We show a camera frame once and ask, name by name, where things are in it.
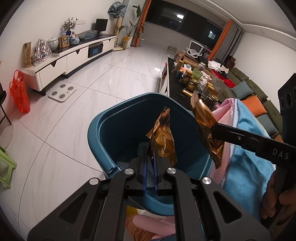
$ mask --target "green plastic stool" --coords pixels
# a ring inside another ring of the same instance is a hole
[[[11,174],[13,172],[13,169],[17,167],[17,164],[15,161],[13,161],[8,154],[8,152],[0,146],[0,160],[5,162],[8,165],[8,171],[6,178],[0,177],[0,182],[2,182],[5,186],[7,186],[9,189],[11,188],[10,182],[11,182]]]

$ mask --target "gold snack wrapper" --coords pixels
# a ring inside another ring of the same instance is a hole
[[[212,114],[211,110],[198,97],[198,93],[196,91],[193,92],[190,102],[192,112],[202,131],[201,141],[209,150],[217,169],[222,164],[224,142],[212,138],[211,128],[213,125],[218,124],[218,121]]]
[[[154,128],[147,134],[150,138],[149,146],[154,150],[155,144],[158,155],[167,157],[171,161],[172,167],[177,163],[175,152],[175,142],[170,131],[170,109],[164,109],[154,124]]]

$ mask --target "cabinet drawer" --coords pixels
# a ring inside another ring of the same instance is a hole
[[[83,49],[78,49],[67,55],[67,69],[71,69],[83,60],[87,59],[88,46]]]
[[[59,58],[39,71],[42,88],[67,70],[67,56]]]
[[[103,53],[112,50],[114,48],[115,44],[115,38],[114,39],[108,39],[103,41]]]

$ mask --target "potted plant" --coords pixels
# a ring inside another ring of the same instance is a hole
[[[122,48],[125,50],[125,49],[128,49],[130,46],[131,46],[131,41],[132,41],[132,35],[134,34],[134,32],[137,30],[138,28],[138,25],[139,23],[136,23],[136,20],[137,18],[139,18],[141,16],[141,8],[140,8],[140,5],[137,7],[137,16],[135,18],[135,21],[132,23],[130,21],[130,24],[131,24],[131,28],[129,30],[129,32],[127,31],[126,27],[125,27],[125,30],[126,30],[126,36],[123,37],[123,45],[122,45]],[[141,31],[142,33],[144,32],[144,24],[142,24],[141,26]]]
[[[74,20],[74,17],[66,20],[64,25],[63,25],[63,28],[64,30],[66,30],[66,34],[71,36],[72,32],[71,32],[71,29],[74,29],[76,27],[76,21],[78,20],[78,18],[76,18],[76,20]]]

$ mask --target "orange pillow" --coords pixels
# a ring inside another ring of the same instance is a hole
[[[250,112],[255,117],[264,115],[267,111],[264,109],[264,106],[261,104],[260,100],[258,99],[257,95],[248,98],[247,100],[242,100],[242,102],[248,107]]]

